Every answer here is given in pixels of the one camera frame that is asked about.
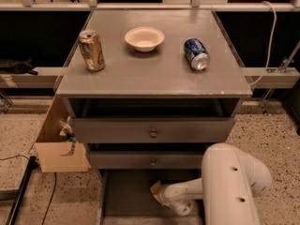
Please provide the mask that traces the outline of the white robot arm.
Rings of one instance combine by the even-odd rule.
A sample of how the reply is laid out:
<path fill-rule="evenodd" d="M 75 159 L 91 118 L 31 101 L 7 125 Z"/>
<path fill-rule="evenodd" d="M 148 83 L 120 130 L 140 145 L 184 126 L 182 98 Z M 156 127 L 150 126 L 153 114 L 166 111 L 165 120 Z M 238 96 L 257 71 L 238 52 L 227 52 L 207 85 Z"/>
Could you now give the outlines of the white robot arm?
<path fill-rule="evenodd" d="M 254 199 L 272 184 L 267 166 L 254 156 L 226 143 L 204 152 L 202 176 L 171 185 L 151 186 L 154 198 L 180 216 L 202 200 L 205 225 L 261 225 Z"/>

